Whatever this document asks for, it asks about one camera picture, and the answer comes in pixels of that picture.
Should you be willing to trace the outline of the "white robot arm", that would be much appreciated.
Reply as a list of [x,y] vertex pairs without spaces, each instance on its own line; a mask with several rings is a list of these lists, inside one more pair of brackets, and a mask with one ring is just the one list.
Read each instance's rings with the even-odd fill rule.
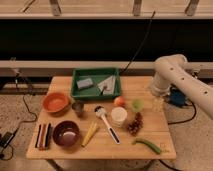
[[182,54],[163,56],[154,62],[155,75],[150,92],[156,97],[168,94],[175,85],[213,120],[213,88],[189,75],[184,67],[187,58]]

